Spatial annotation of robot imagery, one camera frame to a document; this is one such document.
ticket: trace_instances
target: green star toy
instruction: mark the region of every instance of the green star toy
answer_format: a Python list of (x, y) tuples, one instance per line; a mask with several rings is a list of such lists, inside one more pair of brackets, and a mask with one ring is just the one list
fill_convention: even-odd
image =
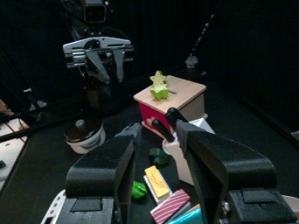
[(149, 79), (153, 82), (153, 87), (151, 88), (151, 94), (153, 98), (160, 101), (161, 99), (168, 98), (168, 87), (164, 83), (165, 77), (161, 71), (155, 72), (155, 76), (151, 76)]

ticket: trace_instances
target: green toy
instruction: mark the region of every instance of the green toy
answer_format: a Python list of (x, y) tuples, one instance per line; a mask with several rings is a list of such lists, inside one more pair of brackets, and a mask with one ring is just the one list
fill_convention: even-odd
[(133, 181), (132, 198), (140, 199), (147, 195), (145, 185), (140, 182)]
[(149, 79), (153, 82), (153, 87), (151, 88), (151, 94), (153, 98), (160, 101), (161, 99), (168, 98), (168, 87), (165, 84), (165, 77), (161, 71), (155, 72), (155, 76), (151, 76)]

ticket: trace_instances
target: striped block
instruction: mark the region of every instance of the striped block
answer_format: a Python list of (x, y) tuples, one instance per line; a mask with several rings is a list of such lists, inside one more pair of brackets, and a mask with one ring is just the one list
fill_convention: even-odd
[(165, 223), (180, 211), (189, 200), (191, 196), (183, 189), (176, 191), (172, 196), (151, 211), (155, 223)]

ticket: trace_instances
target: camera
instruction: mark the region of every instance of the camera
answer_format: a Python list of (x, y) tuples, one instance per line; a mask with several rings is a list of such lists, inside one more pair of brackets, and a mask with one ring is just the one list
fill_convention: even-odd
[(108, 1), (81, 0), (84, 21), (88, 24), (104, 23), (107, 20)]

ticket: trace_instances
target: wooden block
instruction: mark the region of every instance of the wooden block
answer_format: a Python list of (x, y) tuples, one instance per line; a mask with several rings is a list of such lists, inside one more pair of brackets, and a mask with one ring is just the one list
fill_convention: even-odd
[(169, 94), (167, 99), (157, 101), (151, 94), (151, 87), (145, 88), (135, 95), (143, 121), (147, 128), (155, 130), (155, 127), (145, 122), (148, 119), (159, 119), (165, 128), (172, 131), (171, 125), (164, 118), (168, 108), (176, 108), (188, 121), (207, 117), (204, 114), (203, 92), (205, 86), (168, 75), (165, 77)]
[(144, 173), (147, 179), (149, 181), (151, 187), (153, 189), (153, 194), (156, 198), (160, 200), (164, 197), (169, 196), (169, 189), (167, 184), (164, 183), (164, 178), (161, 173), (157, 171), (155, 165), (149, 168), (144, 169)]

